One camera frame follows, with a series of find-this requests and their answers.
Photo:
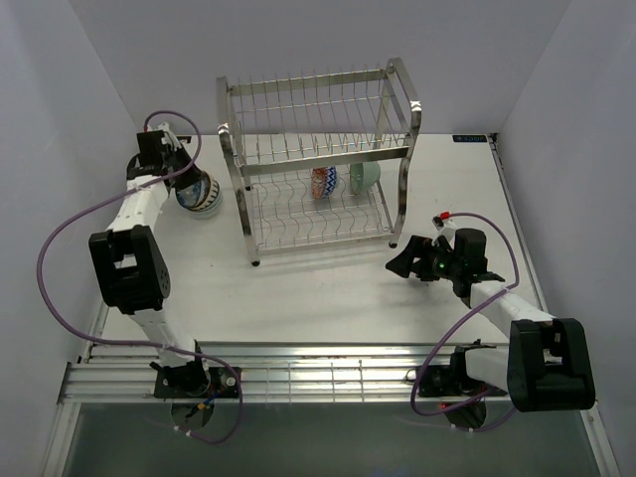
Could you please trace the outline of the blue patterned white bowl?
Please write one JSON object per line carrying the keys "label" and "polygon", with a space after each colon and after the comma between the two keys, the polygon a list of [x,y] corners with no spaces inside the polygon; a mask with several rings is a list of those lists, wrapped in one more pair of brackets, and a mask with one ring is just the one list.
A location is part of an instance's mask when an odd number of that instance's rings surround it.
{"label": "blue patterned white bowl", "polygon": [[176,191],[176,198],[179,205],[191,212],[202,212],[208,209],[212,202],[212,180],[205,174],[198,182]]}

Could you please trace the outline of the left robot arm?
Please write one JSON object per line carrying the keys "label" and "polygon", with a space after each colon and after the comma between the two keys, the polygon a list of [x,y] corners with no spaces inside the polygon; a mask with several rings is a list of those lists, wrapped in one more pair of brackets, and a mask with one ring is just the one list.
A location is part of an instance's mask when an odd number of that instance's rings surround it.
{"label": "left robot arm", "polygon": [[217,211],[222,193],[216,179],[196,166],[175,179],[147,184],[191,161],[168,123],[146,127],[137,142],[139,154],[126,168],[130,195],[107,230],[90,236],[89,252],[105,304],[128,316],[148,341],[159,345],[159,361],[151,367],[163,374],[160,382],[195,398],[209,389],[211,374],[201,359],[190,355],[200,350],[196,340],[164,309],[171,280],[154,229],[171,193],[183,209],[202,217]]}

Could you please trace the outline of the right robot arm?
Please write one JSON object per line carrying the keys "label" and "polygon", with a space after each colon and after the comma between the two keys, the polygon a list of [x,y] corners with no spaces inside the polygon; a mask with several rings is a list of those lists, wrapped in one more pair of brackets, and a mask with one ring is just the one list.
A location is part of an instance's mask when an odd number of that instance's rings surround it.
{"label": "right robot arm", "polygon": [[476,396],[507,394],[521,412],[590,409],[596,401],[585,332],[574,318],[557,318],[514,293],[488,268],[486,236],[463,228],[436,238],[413,236],[386,268],[401,278],[445,279],[471,315],[480,314],[508,339],[505,346],[459,345],[446,370],[417,374],[417,390],[450,388]]}

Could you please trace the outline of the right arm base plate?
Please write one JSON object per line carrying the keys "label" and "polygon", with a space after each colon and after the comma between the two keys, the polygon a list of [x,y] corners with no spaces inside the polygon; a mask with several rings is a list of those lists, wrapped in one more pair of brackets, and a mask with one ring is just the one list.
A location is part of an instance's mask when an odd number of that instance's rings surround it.
{"label": "right arm base plate", "polygon": [[[469,378],[464,362],[465,354],[474,349],[494,349],[478,339],[470,345],[458,345],[450,356],[448,365],[430,365],[423,378],[414,388],[420,398],[471,398],[488,392],[489,396],[503,397],[506,393],[498,388]],[[465,429],[481,428],[487,417],[485,399],[482,397],[456,410],[445,412],[444,416],[450,424]]]}

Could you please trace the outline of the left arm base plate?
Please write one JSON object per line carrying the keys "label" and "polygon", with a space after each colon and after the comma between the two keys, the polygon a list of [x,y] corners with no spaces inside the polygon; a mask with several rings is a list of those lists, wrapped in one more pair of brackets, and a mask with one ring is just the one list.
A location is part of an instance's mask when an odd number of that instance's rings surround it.
{"label": "left arm base plate", "polygon": [[152,396],[160,399],[237,398],[238,380],[241,368],[234,368],[232,374],[225,367],[177,368],[154,367],[156,379]]}

